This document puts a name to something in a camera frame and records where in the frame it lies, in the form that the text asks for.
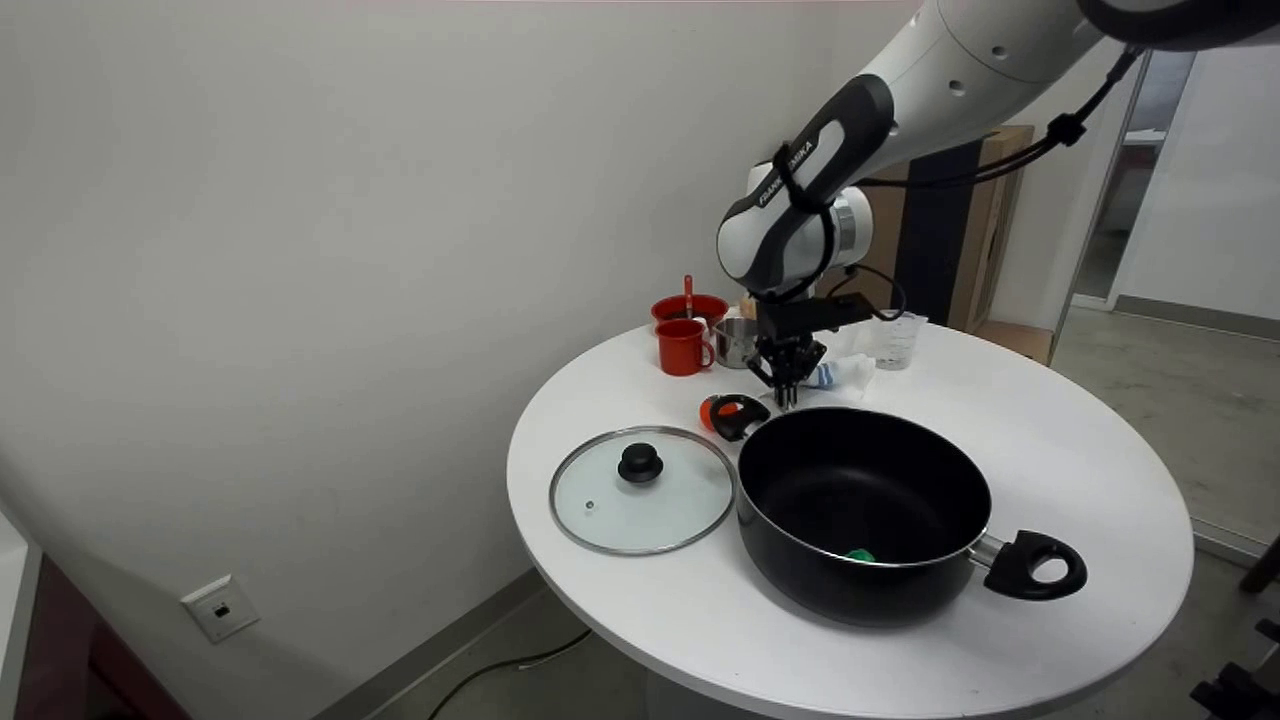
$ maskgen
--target pot handle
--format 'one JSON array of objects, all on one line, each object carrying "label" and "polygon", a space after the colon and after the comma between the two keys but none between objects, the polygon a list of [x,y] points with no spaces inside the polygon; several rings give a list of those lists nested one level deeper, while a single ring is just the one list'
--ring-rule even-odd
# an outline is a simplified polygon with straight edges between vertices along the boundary
[{"label": "pot handle", "polygon": [[[1070,576],[1041,584],[1035,567],[1048,560],[1064,560]],[[1016,540],[1001,544],[1001,553],[989,560],[984,584],[994,592],[1016,594],[1016,598],[1061,598],[1061,594],[1072,594],[1088,584],[1088,562],[1072,544],[1064,544],[1056,534],[1016,533]]]}]

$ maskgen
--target pot lid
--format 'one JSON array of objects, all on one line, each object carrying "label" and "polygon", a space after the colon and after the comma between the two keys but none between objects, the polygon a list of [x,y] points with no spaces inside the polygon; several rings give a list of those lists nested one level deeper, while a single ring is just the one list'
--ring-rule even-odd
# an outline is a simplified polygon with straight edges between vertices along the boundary
[{"label": "pot lid", "polygon": [[623,427],[580,445],[553,480],[556,522],[616,557],[660,557],[713,533],[733,463],[684,427]]}]

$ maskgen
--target small red object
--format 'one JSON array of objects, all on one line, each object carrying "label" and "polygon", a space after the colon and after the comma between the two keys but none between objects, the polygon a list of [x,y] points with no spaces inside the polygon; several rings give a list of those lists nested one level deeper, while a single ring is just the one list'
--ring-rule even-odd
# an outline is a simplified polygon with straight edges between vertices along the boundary
[{"label": "small red object", "polygon": [[675,315],[657,325],[657,362],[667,374],[693,374],[713,362],[707,325]]}]

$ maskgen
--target floor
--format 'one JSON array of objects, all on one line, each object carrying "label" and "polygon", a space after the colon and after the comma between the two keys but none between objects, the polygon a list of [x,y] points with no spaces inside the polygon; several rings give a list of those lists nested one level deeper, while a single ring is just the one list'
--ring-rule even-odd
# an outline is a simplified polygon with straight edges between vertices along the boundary
[{"label": "floor", "polygon": [[1072,307],[1053,362],[1153,439],[1199,528],[1280,533],[1280,341]]},{"label": "floor", "polygon": [[1125,226],[1094,234],[1084,261],[1080,261],[1080,271],[1076,271],[1076,290],[1080,295],[1105,298],[1112,290],[1125,242],[1130,242]]},{"label": "floor", "polygon": [[[1193,594],[1180,620],[1150,655],[1139,655],[1112,683],[1053,709],[1035,720],[1199,720],[1189,699],[1219,663],[1262,663],[1263,638],[1254,630],[1262,614],[1280,614],[1280,586],[1241,594],[1241,567],[1199,553]],[[481,634],[439,670],[403,692],[379,720],[427,720],[439,695],[492,658],[556,649],[580,625],[548,594],[516,606],[499,628]],[[584,638],[534,666],[503,666],[467,683],[439,720],[757,720],[748,710],[713,704],[684,689],[648,677],[639,663],[614,652],[605,638]]]}]

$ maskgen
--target white wall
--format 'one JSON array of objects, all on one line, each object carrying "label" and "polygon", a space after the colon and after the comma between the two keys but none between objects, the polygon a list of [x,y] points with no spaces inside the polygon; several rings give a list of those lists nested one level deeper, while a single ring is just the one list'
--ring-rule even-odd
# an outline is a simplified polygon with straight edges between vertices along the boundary
[{"label": "white wall", "polygon": [[[0,493],[196,714],[526,567],[503,445],[827,92],[827,8],[0,0]],[[235,570],[222,649],[177,594]]]},{"label": "white wall", "polygon": [[1280,321],[1280,48],[1205,51],[1172,115],[1119,295]]}]

